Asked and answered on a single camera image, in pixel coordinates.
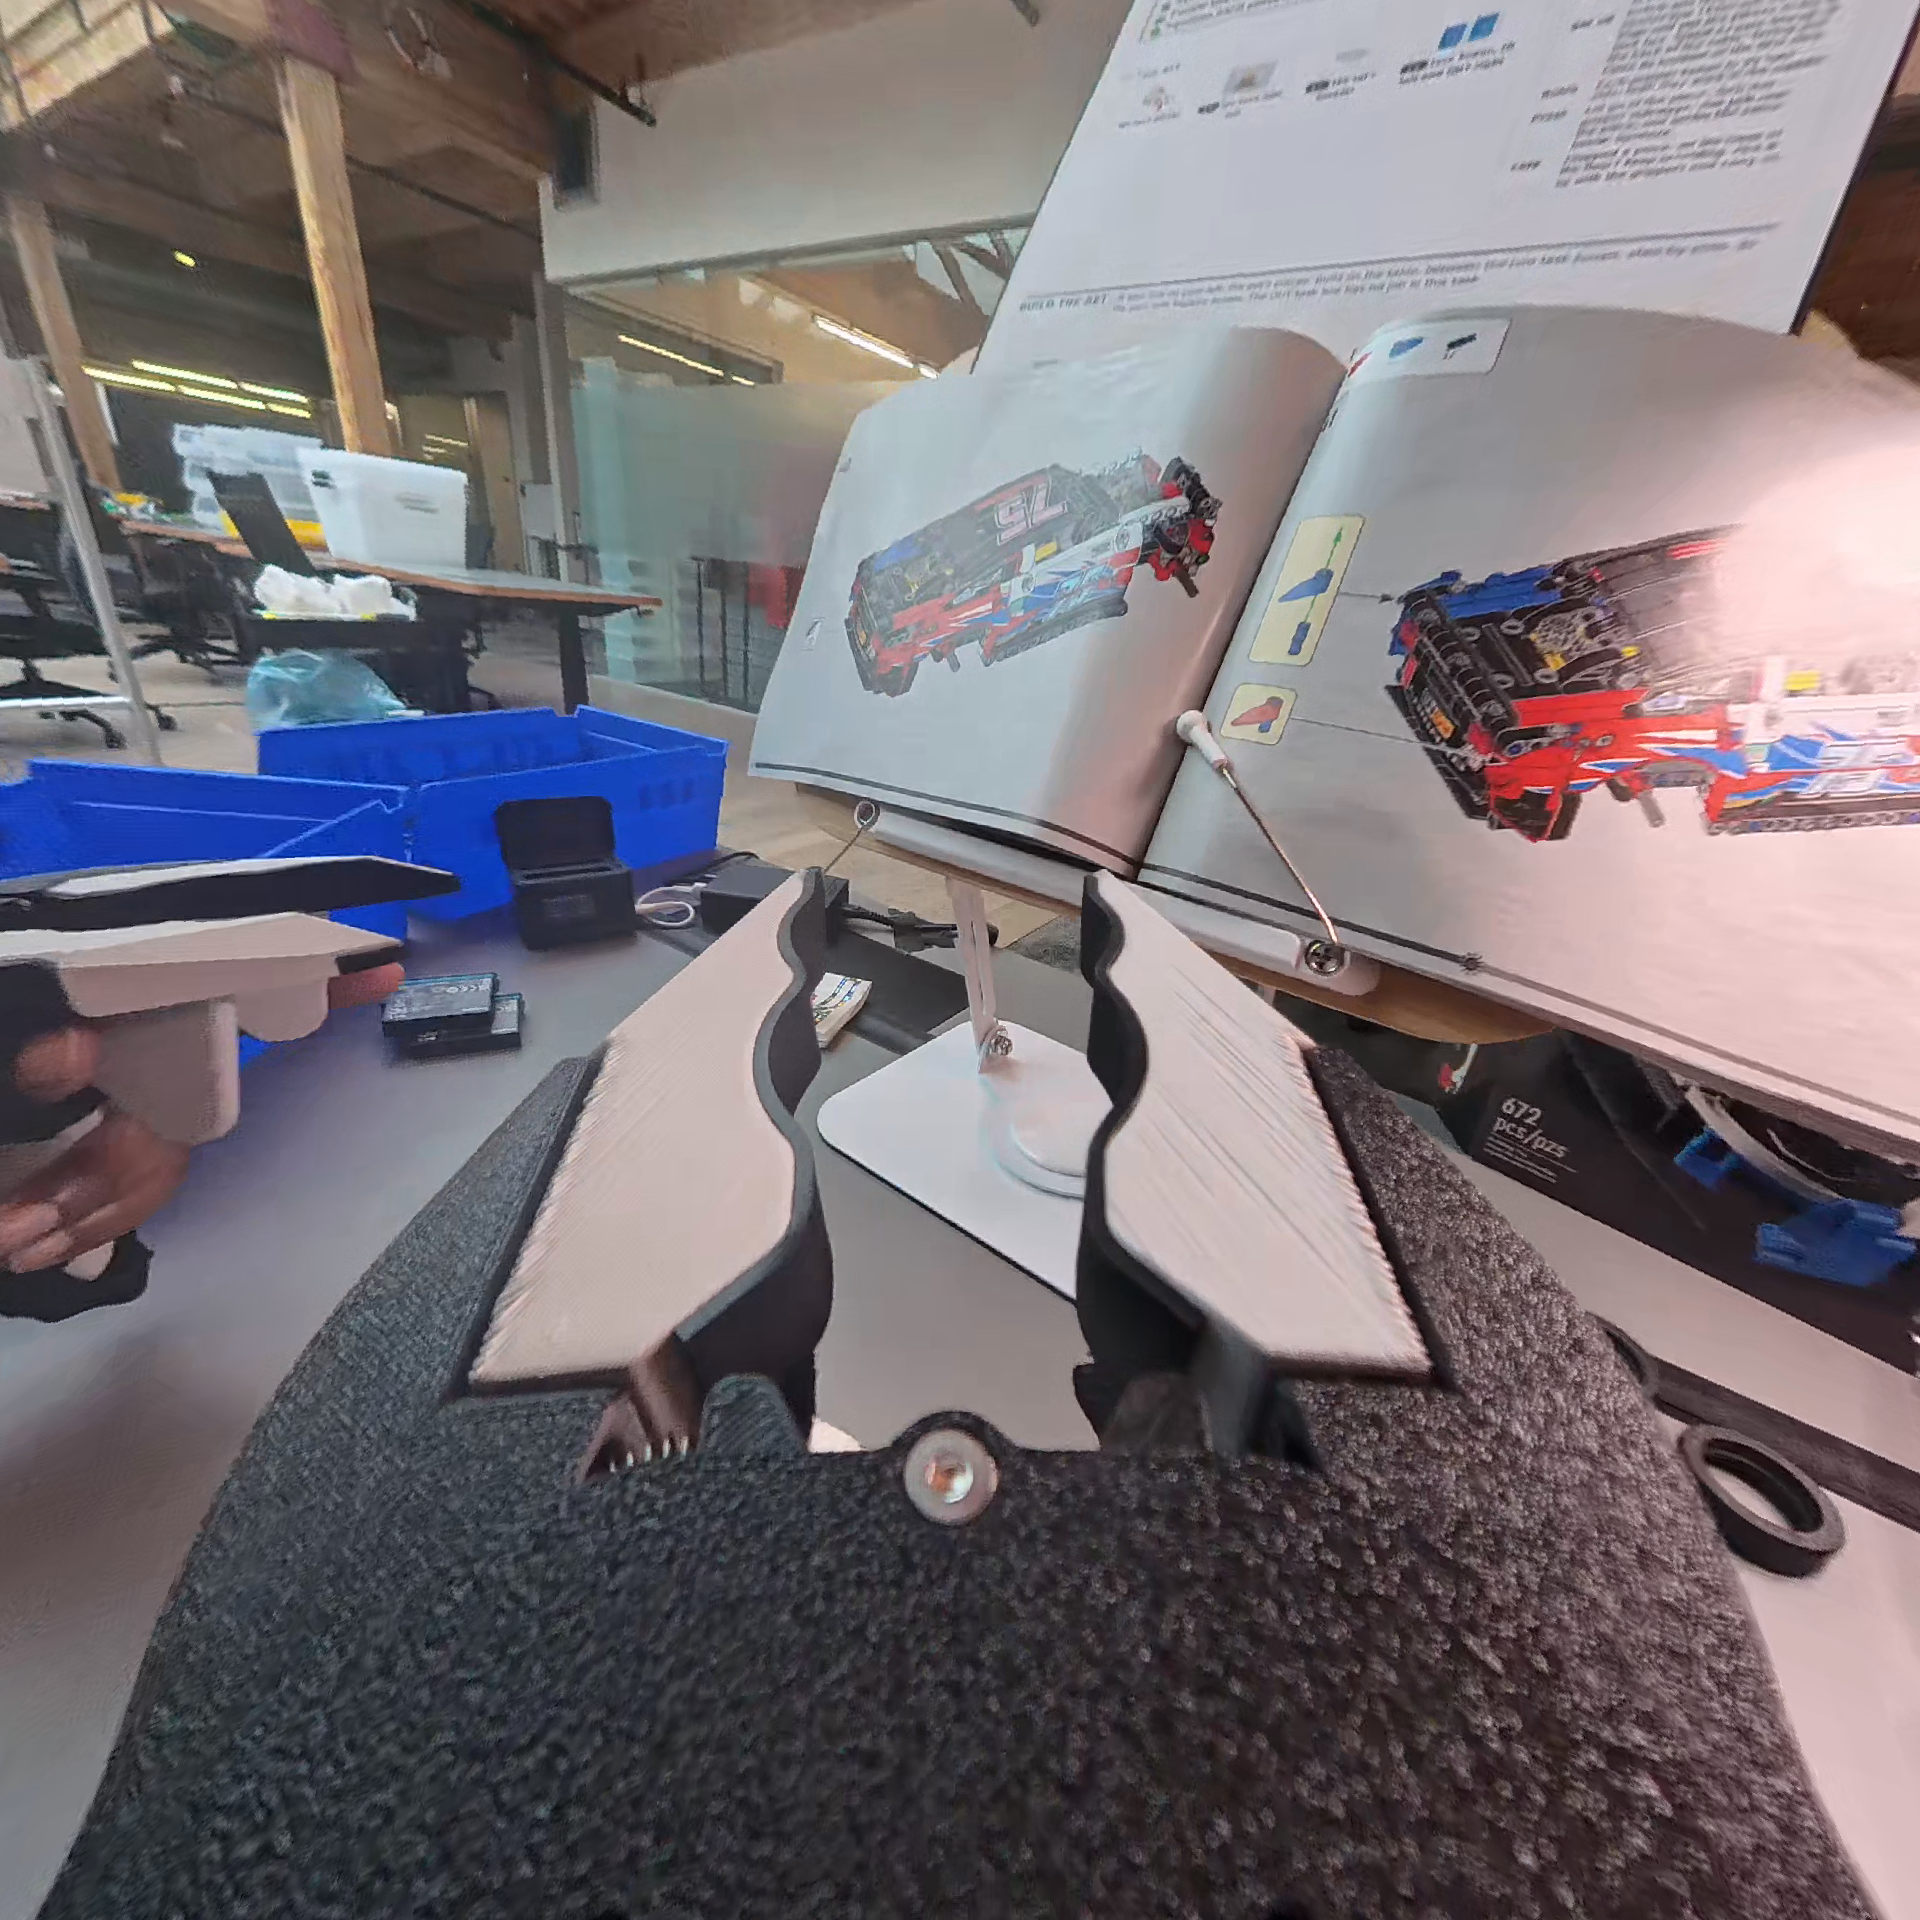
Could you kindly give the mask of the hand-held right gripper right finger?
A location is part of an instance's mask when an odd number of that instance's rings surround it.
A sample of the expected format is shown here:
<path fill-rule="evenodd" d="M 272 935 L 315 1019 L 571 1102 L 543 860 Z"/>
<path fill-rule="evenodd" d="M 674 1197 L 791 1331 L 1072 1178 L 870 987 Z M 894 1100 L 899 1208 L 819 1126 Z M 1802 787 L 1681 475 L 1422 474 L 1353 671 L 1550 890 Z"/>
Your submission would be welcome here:
<path fill-rule="evenodd" d="M 1278 1375 L 1438 1378 L 1300 1034 L 1112 872 L 1079 923 L 1089 1271 Z"/>

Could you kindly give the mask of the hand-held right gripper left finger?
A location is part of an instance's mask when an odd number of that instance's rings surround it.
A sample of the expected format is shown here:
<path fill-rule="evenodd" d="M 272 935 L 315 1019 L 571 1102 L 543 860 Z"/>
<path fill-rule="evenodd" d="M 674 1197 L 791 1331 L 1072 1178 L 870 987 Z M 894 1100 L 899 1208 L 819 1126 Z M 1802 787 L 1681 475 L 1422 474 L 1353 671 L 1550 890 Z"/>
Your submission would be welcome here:
<path fill-rule="evenodd" d="M 826 877 L 799 871 L 608 1034 L 478 1338 L 476 1395 L 635 1382 L 673 1347 L 700 1391 L 806 1388 L 833 1317 L 801 1123 L 824 974 Z"/>

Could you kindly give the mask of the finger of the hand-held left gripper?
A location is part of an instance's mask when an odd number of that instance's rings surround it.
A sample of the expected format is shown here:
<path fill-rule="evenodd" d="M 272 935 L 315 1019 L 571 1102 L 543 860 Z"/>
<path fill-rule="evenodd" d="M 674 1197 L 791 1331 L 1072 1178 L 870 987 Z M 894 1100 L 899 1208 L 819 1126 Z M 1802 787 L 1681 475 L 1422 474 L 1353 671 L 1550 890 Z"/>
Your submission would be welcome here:
<path fill-rule="evenodd" d="M 4 932 L 92 932 L 170 920 L 324 917 L 462 890 L 456 871 L 384 855 L 296 855 L 47 872 L 2 883 Z"/>
<path fill-rule="evenodd" d="M 276 915 L 2 938 L 4 1030 L 156 1018 L 227 1002 L 243 1034 L 300 1040 L 330 1014 L 342 976 L 398 965 L 400 943 L 332 918 Z"/>

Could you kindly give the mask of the toy car instruction booklet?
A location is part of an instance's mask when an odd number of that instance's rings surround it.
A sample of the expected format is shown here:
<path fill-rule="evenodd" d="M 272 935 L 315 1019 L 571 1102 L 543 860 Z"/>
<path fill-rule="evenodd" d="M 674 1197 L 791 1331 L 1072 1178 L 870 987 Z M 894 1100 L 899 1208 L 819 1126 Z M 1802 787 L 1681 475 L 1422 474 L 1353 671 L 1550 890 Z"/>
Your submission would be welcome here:
<path fill-rule="evenodd" d="M 857 416 L 759 775 L 1915 1146 L 1915 386 L 1442 308 Z"/>

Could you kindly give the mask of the person's left hand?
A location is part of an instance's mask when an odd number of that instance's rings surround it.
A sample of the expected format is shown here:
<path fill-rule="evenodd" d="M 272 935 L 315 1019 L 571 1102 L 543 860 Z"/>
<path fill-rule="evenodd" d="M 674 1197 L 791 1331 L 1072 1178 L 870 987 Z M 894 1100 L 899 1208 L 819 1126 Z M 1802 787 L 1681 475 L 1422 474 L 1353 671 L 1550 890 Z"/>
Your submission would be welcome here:
<path fill-rule="evenodd" d="M 99 1035 L 66 1026 L 17 1055 L 17 1090 L 39 1104 L 92 1087 Z M 187 1146 L 159 1136 L 142 1117 L 102 1108 L 2 1207 L 2 1259 L 12 1274 L 68 1269 L 142 1227 L 178 1190 Z"/>

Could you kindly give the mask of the blue plastic bin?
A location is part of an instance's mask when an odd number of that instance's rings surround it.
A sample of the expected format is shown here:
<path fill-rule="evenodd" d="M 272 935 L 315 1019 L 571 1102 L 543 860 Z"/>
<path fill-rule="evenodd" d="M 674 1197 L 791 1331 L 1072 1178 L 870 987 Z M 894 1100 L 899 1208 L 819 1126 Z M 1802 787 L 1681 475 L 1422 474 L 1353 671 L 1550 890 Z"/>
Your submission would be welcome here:
<path fill-rule="evenodd" d="M 456 896 L 419 900 L 417 911 L 462 920 L 512 896 L 494 827 L 498 804 L 606 800 L 614 852 L 635 872 L 714 852 L 729 746 L 594 706 L 510 708 L 270 730 L 257 739 L 257 768 L 266 778 L 404 788 L 411 860 L 462 880 Z"/>
<path fill-rule="evenodd" d="M 2 883 L 266 858 L 407 862 L 403 787 L 32 758 L 2 787 Z"/>

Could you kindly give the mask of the black battery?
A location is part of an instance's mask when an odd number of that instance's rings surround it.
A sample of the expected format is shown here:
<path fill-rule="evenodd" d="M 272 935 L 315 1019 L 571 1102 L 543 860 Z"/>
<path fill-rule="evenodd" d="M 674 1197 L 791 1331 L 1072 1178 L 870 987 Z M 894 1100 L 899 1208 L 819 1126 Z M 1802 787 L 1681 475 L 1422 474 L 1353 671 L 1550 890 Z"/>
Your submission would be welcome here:
<path fill-rule="evenodd" d="M 438 1062 L 449 1059 L 520 1052 L 523 1040 L 523 997 L 498 991 L 488 1018 L 447 1021 L 407 1021 L 390 1035 L 390 1054 L 398 1062 Z"/>
<path fill-rule="evenodd" d="M 496 1002 L 494 972 L 407 978 L 384 998 L 380 1030 L 398 1046 L 488 1035 L 494 1029 Z"/>

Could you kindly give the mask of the teal plastic bag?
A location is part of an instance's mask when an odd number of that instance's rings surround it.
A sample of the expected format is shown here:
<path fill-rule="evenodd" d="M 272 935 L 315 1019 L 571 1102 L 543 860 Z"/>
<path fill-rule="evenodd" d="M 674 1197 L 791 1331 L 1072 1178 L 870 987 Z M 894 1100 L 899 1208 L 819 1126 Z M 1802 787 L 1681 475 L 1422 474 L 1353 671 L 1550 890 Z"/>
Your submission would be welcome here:
<path fill-rule="evenodd" d="M 422 712 L 364 659 L 339 648 L 260 654 L 247 671 L 246 706 L 255 733 L 374 724 Z"/>

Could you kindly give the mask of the white book stand wooden board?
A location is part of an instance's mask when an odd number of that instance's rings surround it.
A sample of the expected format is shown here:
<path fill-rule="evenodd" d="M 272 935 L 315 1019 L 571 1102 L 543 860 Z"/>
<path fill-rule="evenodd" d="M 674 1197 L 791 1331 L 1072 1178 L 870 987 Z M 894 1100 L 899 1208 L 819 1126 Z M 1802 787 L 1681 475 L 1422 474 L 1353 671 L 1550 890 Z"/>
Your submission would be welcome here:
<path fill-rule="evenodd" d="M 856 808 L 856 823 L 944 875 L 967 1019 L 833 1094 L 822 1107 L 822 1134 L 927 1212 L 1075 1295 L 1089 1143 L 1108 1100 L 1083 1050 L 1001 1019 L 985 885 L 1023 880 L 1066 902 L 1076 871 L 1020 855 L 1012 875 L 988 875 L 977 864 L 988 844 L 928 827 L 916 846 L 874 803 Z"/>

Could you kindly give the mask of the black power adapter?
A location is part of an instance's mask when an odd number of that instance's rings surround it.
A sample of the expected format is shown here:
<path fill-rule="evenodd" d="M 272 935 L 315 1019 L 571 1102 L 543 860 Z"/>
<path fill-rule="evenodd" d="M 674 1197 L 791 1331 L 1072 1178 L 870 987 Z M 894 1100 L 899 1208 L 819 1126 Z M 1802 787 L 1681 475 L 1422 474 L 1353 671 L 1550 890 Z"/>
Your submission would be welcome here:
<path fill-rule="evenodd" d="M 759 907 L 779 896 L 799 877 L 799 871 L 779 869 L 774 862 L 750 855 L 718 862 L 705 872 L 697 890 L 697 923 L 708 939 L 720 939 L 736 923 L 750 918 Z M 847 918 L 850 909 L 849 877 L 828 872 L 822 885 L 824 923 L 828 927 Z"/>

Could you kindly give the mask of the black charger case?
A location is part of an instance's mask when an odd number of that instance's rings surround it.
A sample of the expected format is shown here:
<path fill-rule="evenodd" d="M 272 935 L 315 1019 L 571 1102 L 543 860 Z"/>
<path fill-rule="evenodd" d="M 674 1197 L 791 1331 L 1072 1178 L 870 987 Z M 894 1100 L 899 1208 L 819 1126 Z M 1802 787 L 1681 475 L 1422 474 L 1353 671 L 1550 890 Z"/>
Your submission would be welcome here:
<path fill-rule="evenodd" d="M 528 950 L 635 938 L 634 871 L 617 858 L 611 800 L 507 800 L 494 808 L 494 830 Z"/>

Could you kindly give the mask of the black toy car box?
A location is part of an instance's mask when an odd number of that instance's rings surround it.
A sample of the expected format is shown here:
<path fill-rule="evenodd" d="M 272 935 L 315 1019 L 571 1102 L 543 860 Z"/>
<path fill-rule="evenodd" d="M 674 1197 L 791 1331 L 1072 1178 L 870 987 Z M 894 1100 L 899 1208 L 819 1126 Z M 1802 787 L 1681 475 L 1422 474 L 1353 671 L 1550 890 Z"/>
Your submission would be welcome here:
<path fill-rule="evenodd" d="M 1476 1163 L 1915 1373 L 1914 1162 L 1561 1034 L 1442 1062 L 1435 1108 Z"/>

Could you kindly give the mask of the white crumpled material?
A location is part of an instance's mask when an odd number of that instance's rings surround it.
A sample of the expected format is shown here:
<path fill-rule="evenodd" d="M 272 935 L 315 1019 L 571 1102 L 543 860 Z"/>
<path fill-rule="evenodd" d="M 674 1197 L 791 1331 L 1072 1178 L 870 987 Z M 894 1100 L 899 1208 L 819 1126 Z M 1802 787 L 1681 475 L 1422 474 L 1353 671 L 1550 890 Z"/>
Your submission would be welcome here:
<path fill-rule="evenodd" d="M 296 621 L 417 621 L 417 604 L 380 574 L 290 571 L 268 564 L 255 588 L 255 612 Z"/>

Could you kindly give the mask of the black office chair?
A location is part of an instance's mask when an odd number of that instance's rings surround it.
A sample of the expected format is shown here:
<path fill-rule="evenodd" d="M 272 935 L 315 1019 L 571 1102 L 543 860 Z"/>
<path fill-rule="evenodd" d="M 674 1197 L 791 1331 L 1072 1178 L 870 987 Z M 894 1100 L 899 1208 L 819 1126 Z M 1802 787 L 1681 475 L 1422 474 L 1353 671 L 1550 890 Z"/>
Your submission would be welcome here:
<path fill-rule="evenodd" d="M 63 566 L 64 524 L 55 508 L 4 495 L 2 508 L 2 706 L 42 723 L 84 726 L 110 752 L 129 746 L 123 706 L 107 687 L 71 684 L 54 666 L 107 659 L 106 639 L 89 610 L 88 589 Z"/>

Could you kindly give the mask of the grey metal pole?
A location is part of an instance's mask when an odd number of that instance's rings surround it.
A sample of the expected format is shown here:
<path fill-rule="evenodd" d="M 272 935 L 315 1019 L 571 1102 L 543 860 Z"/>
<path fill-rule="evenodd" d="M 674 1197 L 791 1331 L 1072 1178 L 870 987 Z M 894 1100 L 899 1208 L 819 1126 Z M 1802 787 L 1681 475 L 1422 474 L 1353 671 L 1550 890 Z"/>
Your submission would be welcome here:
<path fill-rule="evenodd" d="M 63 533 L 75 548 L 88 612 L 104 645 L 112 682 L 112 692 L 106 695 L 58 692 L 47 699 L 32 695 L 30 702 L 35 706 L 49 703 L 55 710 L 107 712 L 119 708 L 127 715 L 123 733 L 129 733 L 130 749 L 147 764 L 162 766 L 159 708 L 140 684 L 129 634 L 112 596 L 89 488 L 68 443 L 63 405 L 32 359 L 4 355 L 4 421 L 32 443 L 39 475 L 54 492 Z"/>

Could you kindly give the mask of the wooden table black legs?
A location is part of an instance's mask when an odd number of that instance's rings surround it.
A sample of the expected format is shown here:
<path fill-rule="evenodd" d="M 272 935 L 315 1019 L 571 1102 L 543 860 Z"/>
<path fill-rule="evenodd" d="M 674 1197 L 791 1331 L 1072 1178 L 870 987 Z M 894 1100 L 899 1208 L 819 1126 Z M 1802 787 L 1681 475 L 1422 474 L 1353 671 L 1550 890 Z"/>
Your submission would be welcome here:
<path fill-rule="evenodd" d="M 544 575 L 452 566 L 435 571 L 422 564 L 380 564 L 358 559 L 313 557 L 324 574 L 383 578 L 393 598 L 411 615 L 344 616 L 344 615 L 268 615 L 257 604 L 260 562 L 243 539 L 216 534 L 171 522 L 122 519 L 118 530 L 142 552 L 193 552 L 202 570 L 224 580 L 232 600 L 232 626 L 243 659 L 260 654 L 308 652 L 348 654 L 374 663 L 398 660 L 400 685 L 422 690 L 432 712 L 467 710 L 473 702 L 470 682 L 472 637 L 488 628 L 528 616 L 554 639 L 561 671 L 561 710 L 576 712 L 590 699 L 586 628 L 616 615 L 654 616 L 663 598 L 650 592 L 623 592 L 584 582 L 559 582 Z"/>

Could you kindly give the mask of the white storage box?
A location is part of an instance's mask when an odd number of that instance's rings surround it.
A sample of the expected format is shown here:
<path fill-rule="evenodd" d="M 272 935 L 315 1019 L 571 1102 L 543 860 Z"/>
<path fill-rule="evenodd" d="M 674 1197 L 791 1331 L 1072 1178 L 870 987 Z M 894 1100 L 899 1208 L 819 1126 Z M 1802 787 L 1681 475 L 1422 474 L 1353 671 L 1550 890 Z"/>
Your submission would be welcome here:
<path fill-rule="evenodd" d="M 303 443 L 300 468 L 332 557 L 431 571 L 467 564 L 465 471 L 321 443 Z"/>

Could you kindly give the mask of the clear storage box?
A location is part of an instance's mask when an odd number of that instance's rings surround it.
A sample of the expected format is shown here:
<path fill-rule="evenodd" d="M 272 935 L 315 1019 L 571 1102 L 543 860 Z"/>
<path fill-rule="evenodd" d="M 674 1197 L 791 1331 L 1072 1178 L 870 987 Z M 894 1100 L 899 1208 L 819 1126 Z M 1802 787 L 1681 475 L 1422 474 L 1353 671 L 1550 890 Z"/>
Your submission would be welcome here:
<path fill-rule="evenodd" d="M 258 475 L 303 544 L 323 544 L 321 514 L 307 484 L 304 459 L 323 453 L 313 436 L 258 426 L 174 422 L 171 451 L 186 488 L 187 522 L 210 533 L 234 533 L 214 486 L 217 474 Z"/>

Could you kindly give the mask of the black toy tyre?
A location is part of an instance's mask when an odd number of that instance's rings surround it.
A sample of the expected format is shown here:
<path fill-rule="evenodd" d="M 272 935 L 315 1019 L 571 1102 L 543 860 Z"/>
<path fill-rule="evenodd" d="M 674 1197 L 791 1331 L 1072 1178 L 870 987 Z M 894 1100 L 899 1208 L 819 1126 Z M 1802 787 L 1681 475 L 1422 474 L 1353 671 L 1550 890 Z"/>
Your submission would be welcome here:
<path fill-rule="evenodd" d="M 1714 1423 L 1690 1423 L 1676 1451 L 1728 1550 L 1778 1578 L 1811 1578 L 1844 1548 L 1831 1495 L 1788 1456 Z"/>

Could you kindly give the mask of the white printed instruction sheet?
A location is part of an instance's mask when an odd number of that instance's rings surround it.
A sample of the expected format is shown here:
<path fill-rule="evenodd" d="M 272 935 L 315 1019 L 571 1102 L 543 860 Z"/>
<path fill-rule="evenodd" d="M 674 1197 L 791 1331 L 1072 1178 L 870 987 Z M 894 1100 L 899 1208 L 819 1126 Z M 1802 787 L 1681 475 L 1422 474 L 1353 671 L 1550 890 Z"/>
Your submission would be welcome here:
<path fill-rule="evenodd" d="M 1906 3 L 1134 4 L 977 371 L 1428 311 L 1790 331 Z"/>

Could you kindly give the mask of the wooden post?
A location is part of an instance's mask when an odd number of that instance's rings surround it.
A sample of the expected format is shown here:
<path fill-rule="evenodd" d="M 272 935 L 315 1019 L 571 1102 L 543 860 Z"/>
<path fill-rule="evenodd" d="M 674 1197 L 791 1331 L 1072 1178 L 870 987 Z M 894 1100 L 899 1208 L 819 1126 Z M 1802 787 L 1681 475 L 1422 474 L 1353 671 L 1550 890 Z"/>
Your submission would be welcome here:
<path fill-rule="evenodd" d="M 279 54 L 274 90 L 344 445 L 393 458 L 396 435 L 352 204 L 342 87 L 328 69 Z"/>

